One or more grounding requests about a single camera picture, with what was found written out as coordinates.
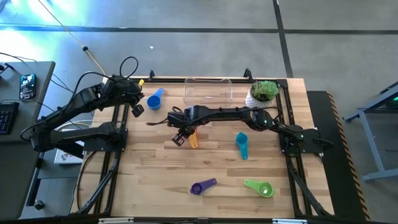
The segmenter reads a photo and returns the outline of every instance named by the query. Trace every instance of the gray desk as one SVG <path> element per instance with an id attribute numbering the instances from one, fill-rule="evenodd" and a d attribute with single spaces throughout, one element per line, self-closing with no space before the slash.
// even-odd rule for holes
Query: gray desk
<path id="1" fill-rule="evenodd" d="M 47 87 L 55 67 L 55 62 L 13 62 L 9 63 L 14 70 L 8 68 L 0 80 L 0 100 L 19 99 L 19 77 L 21 75 L 36 74 L 36 97 L 31 99 L 43 102 Z M 20 142 L 19 133 L 32 125 L 37 119 L 41 105 L 31 102 L 19 102 L 18 116 L 10 135 L 0 136 L 0 142 Z"/>
<path id="2" fill-rule="evenodd" d="M 0 99 L 19 98 L 19 77 L 35 73 L 37 89 L 35 101 L 43 102 L 54 62 L 14 62 L 1 75 Z M 39 153 L 32 150 L 29 142 L 19 140 L 22 129 L 31 125 L 40 112 L 37 103 L 20 103 L 19 114 L 10 136 L 0 137 L 0 220 L 17 219 L 25 204 Z"/>

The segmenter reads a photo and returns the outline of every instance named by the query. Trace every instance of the green plant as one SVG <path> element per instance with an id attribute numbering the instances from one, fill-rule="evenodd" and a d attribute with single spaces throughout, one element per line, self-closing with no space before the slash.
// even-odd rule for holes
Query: green plant
<path id="1" fill-rule="evenodd" d="M 261 102 L 272 100 L 279 93 L 278 86 L 274 82 L 256 82 L 251 87 L 252 96 Z"/>

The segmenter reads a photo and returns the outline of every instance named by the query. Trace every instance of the concrete floor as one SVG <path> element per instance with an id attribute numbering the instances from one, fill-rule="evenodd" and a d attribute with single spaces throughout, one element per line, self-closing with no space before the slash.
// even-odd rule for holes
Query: concrete floor
<path id="1" fill-rule="evenodd" d="M 272 0 L 119 0 L 61 1 L 47 3 L 69 26 L 92 27 L 196 27 L 276 29 Z M 395 0 L 279 0 L 285 29 L 396 30 Z M 0 22 L 57 25 L 36 1 L 9 0 L 0 12 Z M 108 74 L 118 73 L 120 61 L 135 55 L 137 74 L 240 77 L 246 67 L 255 77 L 286 77 L 278 34 L 76 32 Z M 295 78 L 304 78 L 308 90 L 333 93 L 341 116 L 361 107 L 380 90 L 397 81 L 398 35 L 309 35 L 287 34 L 287 47 Z M 0 52 L 56 61 L 54 73 L 71 88 L 85 71 L 96 65 L 65 32 L 0 31 Z M 0 57 L 0 61 L 13 61 Z M 99 82 L 85 79 L 83 88 Z M 50 84 L 45 103 L 64 105 L 70 94 Z M 79 119 L 88 119 L 85 114 Z M 350 151 L 359 175 L 376 170 L 361 124 L 344 124 Z M 384 157 L 394 167 L 398 153 Z M 71 195 L 74 182 L 43 182 L 48 192 L 63 181 L 62 195 Z M 398 177 L 362 183 L 372 220 L 396 222 Z M 23 217 L 68 213 L 69 197 L 55 192 L 39 194 L 49 204 L 39 213 L 24 210 Z"/>

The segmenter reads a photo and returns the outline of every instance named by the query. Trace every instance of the phone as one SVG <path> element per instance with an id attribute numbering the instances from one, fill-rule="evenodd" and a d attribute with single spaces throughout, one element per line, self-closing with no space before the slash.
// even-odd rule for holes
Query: phone
<path id="1" fill-rule="evenodd" d="M 28 100 L 36 97 L 36 75 L 23 75 L 19 79 L 19 99 Z"/>

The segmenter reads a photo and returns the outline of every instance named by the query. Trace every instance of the wooden tabletop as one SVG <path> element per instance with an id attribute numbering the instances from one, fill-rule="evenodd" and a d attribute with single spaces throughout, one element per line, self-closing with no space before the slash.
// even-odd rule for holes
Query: wooden tabletop
<path id="1" fill-rule="evenodd" d="M 294 118 L 297 125 L 313 128 L 304 80 L 287 79 Z M 162 107 L 148 109 L 146 100 L 158 88 L 164 88 Z M 233 84 L 230 107 L 245 106 L 249 84 Z M 114 193 L 113 217 L 213 217 L 274 218 L 294 217 L 286 161 L 280 153 L 279 138 L 272 131 L 257 132 L 243 122 L 211 122 L 200 126 L 199 148 L 192 149 L 186 141 L 181 147 L 170 138 L 177 128 L 166 124 L 147 126 L 146 122 L 162 121 L 172 106 L 188 107 L 183 101 L 183 83 L 145 83 L 141 104 L 145 112 L 134 118 L 129 113 L 129 137 L 122 153 Z M 284 95 L 281 94 L 285 109 Z M 275 100 L 269 106 L 276 106 Z M 96 111 L 94 126 L 110 121 L 114 108 Z M 277 110 L 268 110 L 272 116 Z M 248 159 L 242 160 L 235 137 L 244 132 L 249 139 Z M 83 204 L 98 185 L 104 153 L 97 153 L 81 177 L 80 200 Z M 317 200 L 333 213 L 325 171 L 319 158 L 304 154 L 307 185 Z M 190 193 L 195 182 L 216 178 L 218 184 L 201 196 Z M 274 188 L 270 198 L 261 197 L 244 186 L 244 180 L 268 181 Z M 302 211 L 303 196 L 298 190 Z M 74 202 L 72 211 L 76 210 Z"/>

